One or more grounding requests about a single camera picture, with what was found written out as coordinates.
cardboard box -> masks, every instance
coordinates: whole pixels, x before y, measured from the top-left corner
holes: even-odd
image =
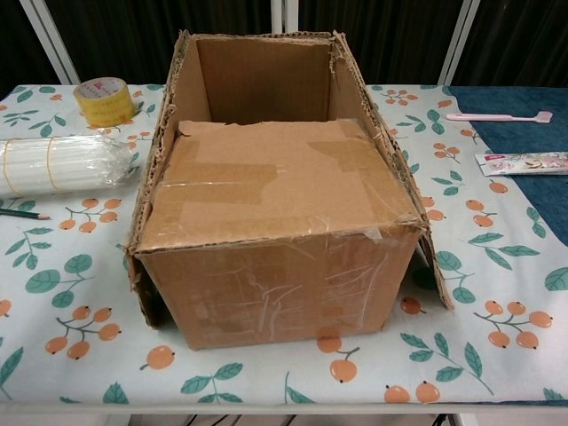
[[[449,305],[343,35],[182,33],[128,248],[149,325],[169,310],[193,349],[376,331],[417,241]]]

pink plastic utensil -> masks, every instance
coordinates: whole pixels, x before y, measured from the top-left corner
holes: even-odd
[[[447,114],[448,120],[457,122],[543,122],[549,123],[552,118],[550,111],[540,111],[534,117],[514,117],[505,114]]]

tape roll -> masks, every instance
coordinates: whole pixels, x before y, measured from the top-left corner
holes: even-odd
[[[115,126],[127,122],[134,115],[128,86],[120,78],[89,80],[75,87],[73,94],[91,126]]]

floral tablecloth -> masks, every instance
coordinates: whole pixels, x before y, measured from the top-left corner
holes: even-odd
[[[0,101],[0,139],[96,132],[72,89],[16,87]],[[454,311],[416,256],[381,333],[190,351],[174,327],[146,326],[129,289],[122,246],[135,178],[110,191],[4,199],[51,220],[0,217],[1,407],[562,405],[568,248],[511,179],[481,175],[473,154],[487,148],[467,122],[444,118],[459,111],[447,88],[369,89],[421,188]],[[162,90],[130,86],[140,112],[105,130],[141,168]]]

blue cloth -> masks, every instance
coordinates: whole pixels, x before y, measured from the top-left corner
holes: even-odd
[[[457,87],[450,92],[463,113],[535,116],[553,113],[550,124],[472,122],[496,154],[568,151],[568,89],[543,87]],[[568,175],[513,176],[552,232],[568,246]]]

